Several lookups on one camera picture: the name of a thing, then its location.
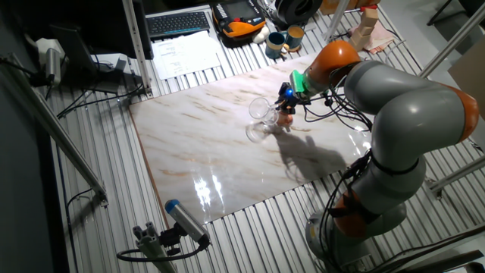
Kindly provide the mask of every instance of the black keyboard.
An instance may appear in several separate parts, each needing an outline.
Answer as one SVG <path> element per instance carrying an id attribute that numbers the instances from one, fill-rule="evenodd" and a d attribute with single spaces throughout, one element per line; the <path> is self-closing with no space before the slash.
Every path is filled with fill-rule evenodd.
<path id="1" fill-rule="evenodd" d="M 209 23 L 203 11 L 147 18 L 150 38 L 174 36 L 208 30 Z"/>

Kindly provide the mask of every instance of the marble board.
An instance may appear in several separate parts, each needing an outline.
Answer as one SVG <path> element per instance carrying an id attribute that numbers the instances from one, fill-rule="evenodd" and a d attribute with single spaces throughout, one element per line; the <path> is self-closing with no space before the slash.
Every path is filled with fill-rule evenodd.
<path id="1" fill-rule="evenodd" d="M 200 222 L 213 221 L 342 170 L 364 155 L 369 133 L 351 130 L 335 117 L 305 122 L 302 106 L 290 132 L 278 130 L 259 141 L 248 138 L 247 130 L 258 123 L 248 113 L 251 101 L 276 101 L 291 71 L 303 72 L 314 58 L 308 55 L 131 105 L 161 207 L 178 199 Z M 323 100 L 309 108 L 328 112 Z"/>

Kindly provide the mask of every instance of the cardboard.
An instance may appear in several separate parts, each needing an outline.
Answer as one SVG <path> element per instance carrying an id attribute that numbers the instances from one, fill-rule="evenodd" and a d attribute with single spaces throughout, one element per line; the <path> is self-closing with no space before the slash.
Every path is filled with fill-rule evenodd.
<path id="1" fill-rule="evenodd" d="M 458 87 L 474 97 L 480 108 L 480 115 L 485 117 L 485 36 L 475 43 L 448 70 Z"/>
<path id="2" fill-rule="evenodd" d="M 354 31 L 354 34 L 352 34 L 352 37 L 350 37 L 349 43 L 359 52 L 364 49 L 364 46 L 367 45 L 369 41 L 371 41 L 371 35 L 362 35 L 357 29 Z"/>
<path id="3" fill-rule="evenodd" d="M 371 35 L 372 33 L 372 30 L 374 30 L 374 27 L 366 27 L 366 26 L 363 26 L 363 25 L 358 25 L 358 28 L 357 28 L 357 31 L 361 34 L 361 35 Z"/>
<path id="4" fill-rule="evenodd" d="M 358 0 L 350 0 L 349 4 L 347 5 L 346 10 L 351 10 L 355 8 L 355 5 L 357 4 Z M 339 5 L 339 0 L 324 0 L 321 3 L 320 6 L 320 11 L 323 15 L 328 15 L 328 14 L 334 14 L 336 11 L 336 8 Z"/>
<path id="5" fill-rule="evenodd" d="M 374 27 L 377 20 L 379 20 L 379 12 L 367 8 L 362 12 L 360 25 L 364 27 Z"/>

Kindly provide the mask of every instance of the gray robot arm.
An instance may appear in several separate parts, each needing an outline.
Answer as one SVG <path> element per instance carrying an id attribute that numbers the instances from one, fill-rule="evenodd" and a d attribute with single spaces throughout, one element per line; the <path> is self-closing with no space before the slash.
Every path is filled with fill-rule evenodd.
<path id="1" fill-rule="evenodd" d="M 477 125 L 478 107 L 473 98 L 457 89 L 378 61 L 357 64 L 346 78 L 344 92 L 359 110 L 376 115 L 373 159 L 352 186 L 358 206 L 375 216 L 369 219 L 354 212 L 334 222 L 346 236 L 367 238 L 400 224 L 405 215 L 398 221 L 393 214 L 394 223 L 382 215 L 418 191 L 426 172 L 424 153 L 470 135 Z M 345 207 L 343 202 L 338 206 Z M 360 218 L 361 226 L 351 224 L 350 218 Z"/>

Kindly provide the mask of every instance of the blue mug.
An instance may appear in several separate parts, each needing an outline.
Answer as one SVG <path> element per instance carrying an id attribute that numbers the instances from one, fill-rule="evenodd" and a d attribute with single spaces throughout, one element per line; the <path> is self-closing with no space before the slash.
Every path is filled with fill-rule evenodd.
<path id="1" fill-rule="evenodd" d="M 281 55 L 284 55 L 285 53 L 281 52 L 284 44 L 285 36 L 283 34 L 278 32 L 270 33 L 266 39 L 266 50 L 264 51 L 266 56 L 268 58 L 275 59 L 279 58 Z"/>
<path id="2" fill-rule="evenodd" d="M 288 45 L 288 51 L 298 51 L 300 49 L 300 45 L 302 44 L 305 31 L 300 26 L 291 26 L 286 32 L 287 35 L 285 43 Z"/>
<path id="3" fill-rule="evenodd" d="M 266 39 L 266 56 L 275 59 L 287 52 L 297 52 L 303 40 L 305 31 L 299 26 L 291 26 L 287 31 L 270 33 Z"/>

